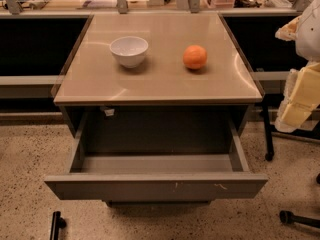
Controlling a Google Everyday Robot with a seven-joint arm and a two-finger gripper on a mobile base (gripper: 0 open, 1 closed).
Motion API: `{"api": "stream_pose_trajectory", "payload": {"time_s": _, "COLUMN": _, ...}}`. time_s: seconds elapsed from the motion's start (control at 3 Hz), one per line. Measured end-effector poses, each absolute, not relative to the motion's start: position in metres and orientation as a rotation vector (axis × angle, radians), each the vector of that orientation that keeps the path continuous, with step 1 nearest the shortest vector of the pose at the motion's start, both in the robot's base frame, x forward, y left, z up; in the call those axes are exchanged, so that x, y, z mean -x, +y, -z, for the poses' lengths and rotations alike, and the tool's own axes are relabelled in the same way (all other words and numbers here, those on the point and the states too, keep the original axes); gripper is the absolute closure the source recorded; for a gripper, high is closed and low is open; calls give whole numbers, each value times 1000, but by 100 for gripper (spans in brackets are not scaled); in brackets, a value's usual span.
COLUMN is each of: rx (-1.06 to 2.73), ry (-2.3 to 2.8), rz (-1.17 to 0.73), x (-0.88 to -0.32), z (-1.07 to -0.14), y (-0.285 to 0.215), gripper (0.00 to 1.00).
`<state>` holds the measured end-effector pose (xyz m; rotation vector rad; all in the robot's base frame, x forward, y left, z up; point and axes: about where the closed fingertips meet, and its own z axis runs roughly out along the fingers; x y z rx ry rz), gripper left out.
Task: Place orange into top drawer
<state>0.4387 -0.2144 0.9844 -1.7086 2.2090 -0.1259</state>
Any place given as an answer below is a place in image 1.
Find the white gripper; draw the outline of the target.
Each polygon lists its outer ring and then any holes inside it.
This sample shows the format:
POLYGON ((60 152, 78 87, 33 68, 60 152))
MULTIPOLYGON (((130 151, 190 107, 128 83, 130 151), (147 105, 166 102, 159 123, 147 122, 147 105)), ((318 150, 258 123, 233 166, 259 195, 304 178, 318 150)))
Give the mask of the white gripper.
POLYGON ((296 52, 308 61, 300 70, 291 69, 286 79, 275 128, 292 133, 320 105, 320 0, 313 0, 300 17, 279 28, 275 37, 295 41, 296 52))

